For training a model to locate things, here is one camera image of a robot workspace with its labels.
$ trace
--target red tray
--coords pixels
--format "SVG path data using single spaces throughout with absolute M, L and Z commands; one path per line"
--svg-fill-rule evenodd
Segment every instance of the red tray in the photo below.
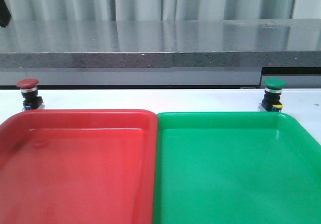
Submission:
M 0 125 L 0 223 L 151 223 L 157 116 L 31 110 Z

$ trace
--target gray countertop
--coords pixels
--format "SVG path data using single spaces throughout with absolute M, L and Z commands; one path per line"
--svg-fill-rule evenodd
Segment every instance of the gray countertop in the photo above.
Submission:
M 0 68 L 321 67 L 321 20 L 16 21 Z

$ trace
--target green push button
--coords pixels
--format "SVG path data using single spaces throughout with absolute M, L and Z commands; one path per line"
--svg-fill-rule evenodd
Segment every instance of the green push button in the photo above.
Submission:
M 268 88 L 282 89 L 286 86 L 286 81 L 278 78 L 267 78 L 264 84 Z

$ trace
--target plastic tray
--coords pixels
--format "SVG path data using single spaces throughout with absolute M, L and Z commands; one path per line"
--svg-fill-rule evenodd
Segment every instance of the plastic tray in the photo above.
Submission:
M 153 223 L 321 223 L 321 146 L 292 117 L 158 118 Z
M 157 116 L 31 110 L 0 126 L 0 223 L 151 223 Z

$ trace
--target red mushroom button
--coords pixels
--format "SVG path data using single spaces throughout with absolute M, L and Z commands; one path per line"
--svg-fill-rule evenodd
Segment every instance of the red mushroom button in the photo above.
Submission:
M 17 87 L 22 89 L 31 89 L 31 88 L 34 88 L 38 83 L 39 83 L 38 79 L 26 78 L 17 82 Z

